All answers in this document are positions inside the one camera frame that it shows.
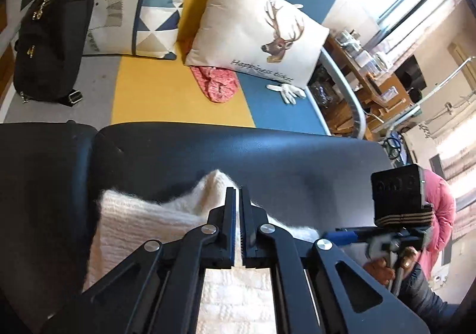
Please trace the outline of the person's right hand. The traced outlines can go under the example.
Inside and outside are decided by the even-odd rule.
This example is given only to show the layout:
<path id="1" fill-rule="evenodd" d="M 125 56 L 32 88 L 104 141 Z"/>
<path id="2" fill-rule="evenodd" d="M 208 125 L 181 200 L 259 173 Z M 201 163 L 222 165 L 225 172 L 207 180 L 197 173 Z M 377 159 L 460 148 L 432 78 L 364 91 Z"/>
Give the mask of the person's right hand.
<path id="1" fill-rule="evenodd" d="M 410 275 L 411 271 L 415 267 L 416 261 L 419 258 L 419 251 L 413 247 L 408 247 L 404 250 L 403 257 L 403 277 L 406 278 Z M 384 257 L 367 261 L 362 268 L 372 276 L 381 285 L 389 285 L 389 283 L 395 280 L 395 271 L 389 267 Z"/>

